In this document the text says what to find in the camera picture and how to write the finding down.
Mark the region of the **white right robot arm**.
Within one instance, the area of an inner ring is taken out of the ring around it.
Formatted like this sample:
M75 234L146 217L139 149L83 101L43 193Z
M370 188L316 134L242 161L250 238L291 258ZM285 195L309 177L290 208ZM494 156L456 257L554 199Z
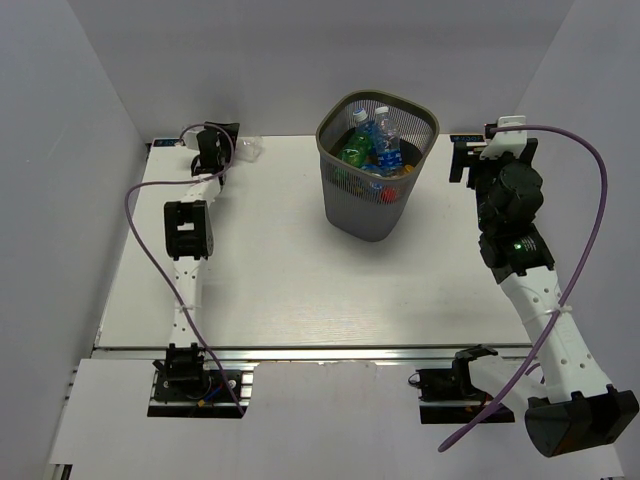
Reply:
M486 392L500 400L523 418L536 449L554 457L613 444L639 402L601 370L562 297L555 261L534 225L543 204L543 181L531 165L536 148L530 139L488 156L456 142L449 180L465 180L475 193L481 256L536 347L545 381L514 380L494 349L478 345L456 354L451 384L466 399Z

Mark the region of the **blue label bottle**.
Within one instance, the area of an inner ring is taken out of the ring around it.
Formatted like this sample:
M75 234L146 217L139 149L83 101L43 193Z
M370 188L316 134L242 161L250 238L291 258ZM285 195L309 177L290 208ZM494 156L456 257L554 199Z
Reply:
M363 166L363 170L376 178L401 178L410 174L414 170L414 167L410 164L404 164L399 167L387 169L376 164L366 164ZM364 181L363 185L372 190L382 190L384 187L397 188L398 191L402 190L401 186L386 186L371 181Z
M353 119L355 121L355 130L362 130L366 132L372 142L372 148L370 154L378 153L378 127L373 118L371 118L368 112L364 108L359 108L353 112Z
M378 165L383 168L399 167L404 164L400 149L400 134L396 122L390 116L388 106L374 111L374 121L378 127Z

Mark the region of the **red cap water bottle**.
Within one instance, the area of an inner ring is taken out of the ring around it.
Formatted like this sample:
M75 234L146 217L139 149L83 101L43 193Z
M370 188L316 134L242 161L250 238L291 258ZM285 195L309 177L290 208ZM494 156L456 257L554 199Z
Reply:
M397 188L392 187L384 187L380 193L380 201L383 204L392 204L397 201L399 198L399 193Z

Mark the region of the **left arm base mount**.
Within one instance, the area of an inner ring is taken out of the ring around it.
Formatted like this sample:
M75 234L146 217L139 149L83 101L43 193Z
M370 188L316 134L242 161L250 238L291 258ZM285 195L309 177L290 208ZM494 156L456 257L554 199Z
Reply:
M207 365L206 350L170 344L155 369L147 416L151 418L241 419L244 372Z

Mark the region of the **green plastic bottle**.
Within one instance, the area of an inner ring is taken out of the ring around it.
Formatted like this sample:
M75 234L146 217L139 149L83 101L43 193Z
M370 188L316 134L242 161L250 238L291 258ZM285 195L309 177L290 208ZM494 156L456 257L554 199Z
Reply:
M369 135L356 129L341 149L338 157L346 164L354 168L361 168L367 163L372 142Z

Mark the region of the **blue label bottle front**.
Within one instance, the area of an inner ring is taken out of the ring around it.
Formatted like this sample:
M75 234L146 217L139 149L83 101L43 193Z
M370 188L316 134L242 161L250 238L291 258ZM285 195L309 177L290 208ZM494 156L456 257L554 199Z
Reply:
M366 164L363 166L363 170L376 178L401 178L410 174L414 170L414 167L410 164L404 164L399 167L387 169L376 164ZM384 187L397 188L398 191L402 190L401 186L386 186L371 181L364 181L363 185L372 190L382 190Z

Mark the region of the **clear bottle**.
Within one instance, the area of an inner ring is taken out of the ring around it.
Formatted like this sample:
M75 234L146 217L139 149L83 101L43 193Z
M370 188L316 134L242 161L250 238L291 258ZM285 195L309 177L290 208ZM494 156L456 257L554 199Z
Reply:
M264 152L261 136L239 137L236 143L234 160L236 162L256 162Z

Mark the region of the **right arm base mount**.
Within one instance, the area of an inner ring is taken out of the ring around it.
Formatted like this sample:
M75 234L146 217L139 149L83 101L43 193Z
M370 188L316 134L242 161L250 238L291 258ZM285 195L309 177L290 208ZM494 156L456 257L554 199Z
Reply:
M475 345L458 351L450 366L416 370L407 379L419 394L422 425L464 425L481 413L493 400L490 393L471 382L469 364L488 357L498 358L498 351L487 345Z

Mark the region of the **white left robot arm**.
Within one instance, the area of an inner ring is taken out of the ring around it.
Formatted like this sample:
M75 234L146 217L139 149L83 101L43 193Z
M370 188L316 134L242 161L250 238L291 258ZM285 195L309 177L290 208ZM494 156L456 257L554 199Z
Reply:
M172 287L178 294L169 343L178 348L200 345L203 278L213 255L209 207L222 192L235 157L240 124L205 121L180 133L178 143L194 150L193 183L177 201L164 205L165 246L172 260Z

